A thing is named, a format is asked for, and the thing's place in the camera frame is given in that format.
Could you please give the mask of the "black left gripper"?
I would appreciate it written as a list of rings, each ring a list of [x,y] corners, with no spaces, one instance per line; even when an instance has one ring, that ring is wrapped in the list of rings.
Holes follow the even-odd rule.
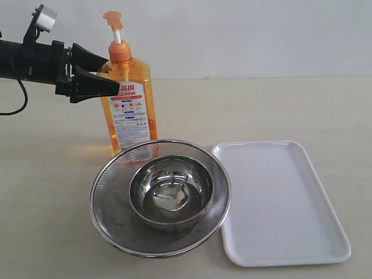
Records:
[[[70,103],[79,103],[119,93],[120,84],[117,81],[90,73],[97,72],[108,61],[107,58],[77,43],[65,48],[64,42],[53,40],[51,46],[56,62],[56,95],[69,97]]]

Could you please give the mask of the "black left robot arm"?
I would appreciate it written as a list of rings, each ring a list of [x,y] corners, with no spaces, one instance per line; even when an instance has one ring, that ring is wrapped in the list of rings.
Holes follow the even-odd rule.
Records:
[[[1,40],[2,78],[52,84],[55,94],[71,103],[119,93],[117,81],[93,74],[107,61],[76,43],[65,48],[60,41],[29,45]]]

